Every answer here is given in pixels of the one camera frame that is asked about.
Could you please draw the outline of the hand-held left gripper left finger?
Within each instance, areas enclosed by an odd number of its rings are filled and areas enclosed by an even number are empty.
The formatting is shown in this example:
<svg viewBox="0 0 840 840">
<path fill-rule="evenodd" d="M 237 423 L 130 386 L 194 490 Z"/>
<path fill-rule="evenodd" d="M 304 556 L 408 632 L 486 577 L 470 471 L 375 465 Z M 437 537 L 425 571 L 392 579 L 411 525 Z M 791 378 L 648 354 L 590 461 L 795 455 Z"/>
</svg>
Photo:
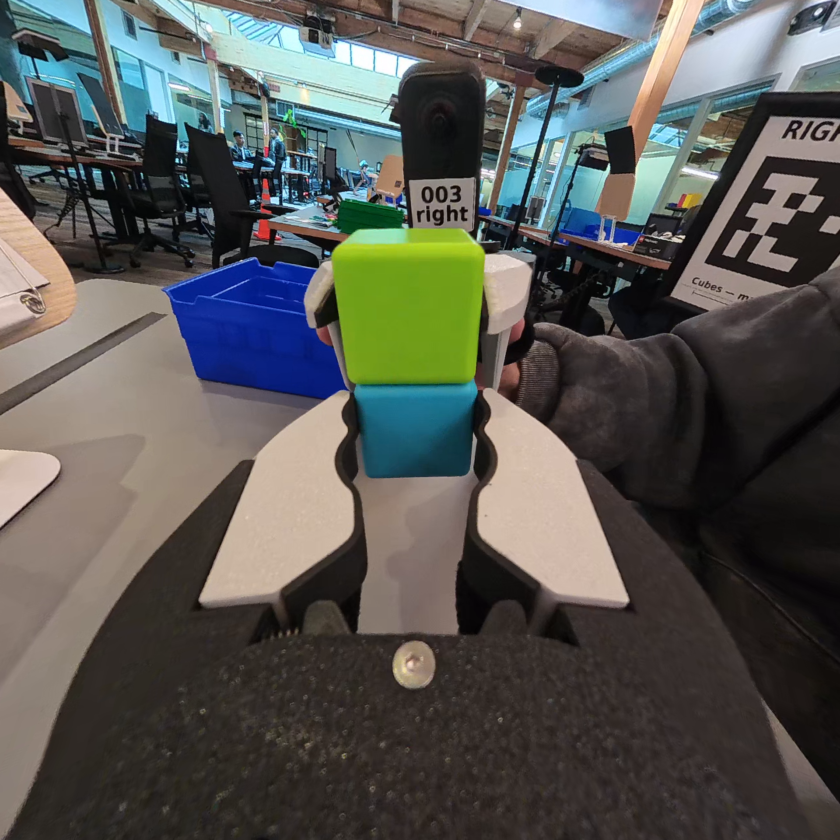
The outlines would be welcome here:
<svg viewBox="0 0 840 840">
<path fill-rule="evenodd" d="M 263 447 L 199 595 L 201 607 L 306 611 L 361 593 L 366 540 L 356 405 L 341 391 Z"/>
</svg>

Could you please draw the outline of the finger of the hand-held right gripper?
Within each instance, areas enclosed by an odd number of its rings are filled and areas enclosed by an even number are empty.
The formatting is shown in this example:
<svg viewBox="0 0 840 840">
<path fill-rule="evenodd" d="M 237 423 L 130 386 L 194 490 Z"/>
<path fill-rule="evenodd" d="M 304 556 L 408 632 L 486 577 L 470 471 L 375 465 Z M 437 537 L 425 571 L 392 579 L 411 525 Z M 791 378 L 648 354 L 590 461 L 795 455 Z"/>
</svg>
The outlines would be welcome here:
<svg viewBox="0 0 840 840">
<path fill-rule="evenodd" d="M 348 374 L 344 355 L 338 299 L 334 285 L 333 263 L 323 262 L 315 271 L 308 283 L 303 305 L 308 326 L 315 329 L 318 335 L 321 332 L 328 334 L 330 345 L 339 364 L 343 383 L 346 389 L 351 391 L 351 378 Z"/>
<path fill-rule="evenodd" d="M 524 319 L 531 265 L 512 253 L 485 255 L 482 302 L 482 387 L 497 389 L 511 331 Z"/>
</svg>

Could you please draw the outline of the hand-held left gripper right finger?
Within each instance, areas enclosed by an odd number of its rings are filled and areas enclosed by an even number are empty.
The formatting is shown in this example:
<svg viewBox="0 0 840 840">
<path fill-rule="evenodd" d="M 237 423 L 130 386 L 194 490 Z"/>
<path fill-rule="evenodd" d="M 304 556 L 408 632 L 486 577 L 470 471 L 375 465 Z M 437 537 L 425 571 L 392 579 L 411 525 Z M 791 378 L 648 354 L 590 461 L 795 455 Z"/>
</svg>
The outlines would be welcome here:
<svg viewBox="0 0 840 840">
<path fill-rule="evenodd" d="M 491 388 L 476 399 L 463 578 L 486 604 L 622 610 L 630 598 L 576 457 Z"/>
</svg>

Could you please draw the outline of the blue plastic bin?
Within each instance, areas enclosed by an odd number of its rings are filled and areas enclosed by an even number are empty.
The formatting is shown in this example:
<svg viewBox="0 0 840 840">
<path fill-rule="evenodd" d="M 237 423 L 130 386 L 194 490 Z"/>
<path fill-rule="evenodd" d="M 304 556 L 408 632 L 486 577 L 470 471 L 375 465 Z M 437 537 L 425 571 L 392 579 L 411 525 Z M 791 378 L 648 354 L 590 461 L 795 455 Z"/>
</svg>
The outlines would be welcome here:
<svg viewBox="0 0 840 840">
<path fill-rule="evenodd" d="M 343 390 L 333 349 L 308 325 L 315 272 L 249 258 L 165 287 L 196 375 L 317 399 Z"/>
</svg>

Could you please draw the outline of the green cube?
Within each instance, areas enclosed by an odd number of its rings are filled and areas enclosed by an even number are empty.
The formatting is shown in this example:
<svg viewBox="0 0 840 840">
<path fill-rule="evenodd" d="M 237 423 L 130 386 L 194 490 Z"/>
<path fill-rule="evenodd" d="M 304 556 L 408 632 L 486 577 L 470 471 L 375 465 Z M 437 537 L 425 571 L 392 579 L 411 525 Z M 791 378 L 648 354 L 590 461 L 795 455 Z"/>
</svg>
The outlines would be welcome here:
<svg viewBox="0 0 840 840">
<path fill-rule="evenodd" d="M 476 373 L 485 253 L 458 228 L 359 230 L 332 253 L 356 385 L 454 385 Z"/>
</svg>

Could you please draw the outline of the cyan cube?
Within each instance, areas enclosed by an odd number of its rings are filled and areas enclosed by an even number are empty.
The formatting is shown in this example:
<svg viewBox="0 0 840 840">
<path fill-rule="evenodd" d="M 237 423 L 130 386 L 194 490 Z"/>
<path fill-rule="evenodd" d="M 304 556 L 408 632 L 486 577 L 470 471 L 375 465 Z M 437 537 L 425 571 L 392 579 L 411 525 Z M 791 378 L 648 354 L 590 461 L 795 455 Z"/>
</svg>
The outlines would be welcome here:
<svg viewBox="0 0 840 840">
<path fill-rule="evenodd" d="M 355 386 L 365 474 L 373 479 L 466 475 L 477 396 L 474 381 Z"/>
</svg>

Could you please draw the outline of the person's right hand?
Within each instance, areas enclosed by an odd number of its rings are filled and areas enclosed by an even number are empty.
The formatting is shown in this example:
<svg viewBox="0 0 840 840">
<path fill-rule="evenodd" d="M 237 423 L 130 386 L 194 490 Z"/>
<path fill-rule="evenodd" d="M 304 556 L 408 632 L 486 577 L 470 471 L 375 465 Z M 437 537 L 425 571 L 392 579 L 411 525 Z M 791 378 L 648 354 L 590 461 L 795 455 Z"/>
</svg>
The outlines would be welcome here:
<svg viewBox="0 0 840 840">
<path fill-rule="evenodd" d="M 522 376 L 522 363 L 533 341 L 533 326 L 527 316 L 520 318 L 507 330 L 481 333 L 475 376 L 479 390 L 490 387 L 514 402 Z"/>
</svg>

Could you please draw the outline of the stack of green bins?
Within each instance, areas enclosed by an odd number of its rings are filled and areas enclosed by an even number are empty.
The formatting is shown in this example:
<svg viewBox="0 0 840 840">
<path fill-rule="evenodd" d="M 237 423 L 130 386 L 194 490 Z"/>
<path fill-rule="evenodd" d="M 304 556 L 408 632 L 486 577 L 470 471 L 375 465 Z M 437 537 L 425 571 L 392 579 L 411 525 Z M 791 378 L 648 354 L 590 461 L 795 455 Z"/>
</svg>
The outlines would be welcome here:
<svg viewBox="0 0 840 840">
<path fill-rule="evenodd" d="M 397 206 L 345 198 L 334 223 L 341 233 L 351 235 L 364 229 L 402 228 L 406 217 Z"/>
</svg>

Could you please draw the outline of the wooden table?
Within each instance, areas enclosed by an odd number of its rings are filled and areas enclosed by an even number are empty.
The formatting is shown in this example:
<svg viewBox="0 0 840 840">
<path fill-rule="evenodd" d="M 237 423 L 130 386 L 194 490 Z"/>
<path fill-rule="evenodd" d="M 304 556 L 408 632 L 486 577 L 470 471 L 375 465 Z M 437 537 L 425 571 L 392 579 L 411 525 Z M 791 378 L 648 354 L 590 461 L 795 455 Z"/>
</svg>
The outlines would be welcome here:
<svg viewBox="0 0 840 840">
<path fill-rule="evenodd" d="M 645 271 L 662 275 L 671 267 L 670 261 L 666 259 L 638 254 L 621 245 L 568 233 L 557 234 L 552 238 L 551 232 L 529 225 L 519 228 L 514 245 L 503 248 L 535 256 L 546 249 L 558 250 L 560 257 L 567 258 L 572 265 L 609 272 L 627 281 L 634 280 L 637 274 Z"/>
</svg>

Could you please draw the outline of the black pole stand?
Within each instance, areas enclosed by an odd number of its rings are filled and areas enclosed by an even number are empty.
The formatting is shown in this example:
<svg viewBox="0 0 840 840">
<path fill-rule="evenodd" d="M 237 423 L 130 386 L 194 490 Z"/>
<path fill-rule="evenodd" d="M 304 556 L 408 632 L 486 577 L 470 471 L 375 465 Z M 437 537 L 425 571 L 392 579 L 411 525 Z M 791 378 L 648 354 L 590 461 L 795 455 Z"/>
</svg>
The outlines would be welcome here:
<svg viewBox="0 0 840 840">
<path fill-rule="evenodd" d="M 537 143 L 535 145 L 534 155 L 532 157 L 532 162 L 531 162 L 530 168 L 528 170 L 528 177 L 527 177 L 527 180 L 526 180 L 526 182 L 524 184 L 524 187 L 523 187 L 523 190 L 522 190 L 522 195 L 521 195 L 521 200 L 520 200 L 520 206 L 519 206 L 519 209 L 518 209 L 518 213 L 515 216 L 513 227 L 512 227 L 512 229 L 510 231 L 510 234 L 507 238 L 506 247 L 509 250 L 513 250 L 513 248 L 516 244 L 516 240 L 518 238 L 519 229 L 520 229 L 520 226 L 522 224 L 522 219 L 524 218 L 524 214 L 525 214 L 527 206 L 528 206 L 531 186 L 532 186 L 534 176 L 535 176 L 536 171 L 537 171 L 537 166 L 538 166 L 538 162 L 539 162 L 539 153 L 541 151 L 541 148 L 543 147 L 545 134 L 547 132 L 547 129 L 548 129 L 548 126 L 549 126 L 549 123 L 550 123 L 550 119 L 551 119 L 551 111 L 553 110 L 553 108 L 555 106 L 555 102 L 557 100 L 559 91 L 562 88 L 567 89 L 567 88 L 578 87 L 584 81 L 584 76 L 578 70 L 573 70 L 573 69 L 570 69 L 570 68 L 564 68 L 564 67 L 555 66 L 555 65 L 541 66 L 540 68 L 538 68 L 538 70 L 535 74 L 535 78 L 536 78 L 537 81 L 539 81 L 543 84 L 546 84 L 546 85 L 551 84 L 551 89 L 550 89 L 550 93 L 549 93 L 548 105 L 547 105 L 547 108 L 546 108 L 546 110 L 543 114 L 543 117 L 542 117 L 542 124 L 541 124 L 541 130 L 540 130 L 540 133 L 539 133 L 539 138 L 538 138 Z"/>
</svg>

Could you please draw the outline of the black office chair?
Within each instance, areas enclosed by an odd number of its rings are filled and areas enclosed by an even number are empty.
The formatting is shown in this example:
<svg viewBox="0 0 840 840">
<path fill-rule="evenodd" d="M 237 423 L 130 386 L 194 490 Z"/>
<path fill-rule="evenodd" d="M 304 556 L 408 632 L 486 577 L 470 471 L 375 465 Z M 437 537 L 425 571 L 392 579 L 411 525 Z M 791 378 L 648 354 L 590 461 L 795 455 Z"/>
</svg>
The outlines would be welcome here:
<svg viewBox="0 0 840 840">
<path fill-rule="evenodd" d="M 263 266 L 286 262 L 279 245 L 252 245 L 254 226 L 268 221 L 271 213 L 262 206 L 253 208 L 230 158 L 224 136 L 185 126 L 189 149 L 187 159 L 194 163 L 209 195 L 213 210 L 214 235 L 212 267 L 256 258 Z"/>
<path fill-rule="evenodd" d="M 183 258 L 186 268 L 194 266 L 194 252 L 180 242 L 180 222 L 186 213 L 186 200 L 175 170 L 176 127 L 148 113 L 145 116 L 143 147 L 143 189 L 133 199 L 135 216 L 143 220 L 143 249 L 160 246 Z M 154 234 L 150 222 L 169 221 L 175 239 Z"/>
</svg>

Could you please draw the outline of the ceiling projector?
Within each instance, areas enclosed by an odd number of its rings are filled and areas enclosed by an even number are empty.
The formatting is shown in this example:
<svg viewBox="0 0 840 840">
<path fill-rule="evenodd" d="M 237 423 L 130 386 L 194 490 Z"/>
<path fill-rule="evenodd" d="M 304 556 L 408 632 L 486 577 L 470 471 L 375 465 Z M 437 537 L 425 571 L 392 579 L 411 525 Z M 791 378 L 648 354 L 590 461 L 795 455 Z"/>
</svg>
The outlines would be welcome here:
<svg viewBox="0 0 840 840">
<path fill-rule="evenodd" d="M 333 21 L 315 14 L 307 14 L 298 27 L 303 52 L 325 59 L 335 58 Z"/>
</svg>

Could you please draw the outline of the black white marker sign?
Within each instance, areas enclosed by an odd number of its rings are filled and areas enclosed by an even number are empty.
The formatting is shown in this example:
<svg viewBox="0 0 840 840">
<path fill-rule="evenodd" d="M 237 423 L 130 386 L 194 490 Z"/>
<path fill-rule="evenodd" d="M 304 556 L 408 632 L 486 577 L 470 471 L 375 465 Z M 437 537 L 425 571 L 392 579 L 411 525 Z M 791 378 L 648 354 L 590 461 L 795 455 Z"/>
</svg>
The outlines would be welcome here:
<svg viewBox="0 0 840 840">
<path fill-rule="evenodd" d="M 663 277 L 690 316 L 838 265 L 838 91 L 762 94 Z"/>
</svg>

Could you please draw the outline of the printed instruction sheet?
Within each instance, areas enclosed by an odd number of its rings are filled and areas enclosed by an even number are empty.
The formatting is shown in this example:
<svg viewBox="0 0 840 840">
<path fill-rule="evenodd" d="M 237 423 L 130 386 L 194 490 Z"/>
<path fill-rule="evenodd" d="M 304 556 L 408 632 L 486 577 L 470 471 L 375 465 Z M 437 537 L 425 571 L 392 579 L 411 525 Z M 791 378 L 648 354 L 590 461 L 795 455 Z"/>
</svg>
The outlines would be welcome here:
<svg viewBox="0 0 840 840">
<path fill-rule="evenodd" d="M 45 316 L 42 289 L 49 279 L 1 241 L 1 336 L 17 333 Z"/>
</svg>

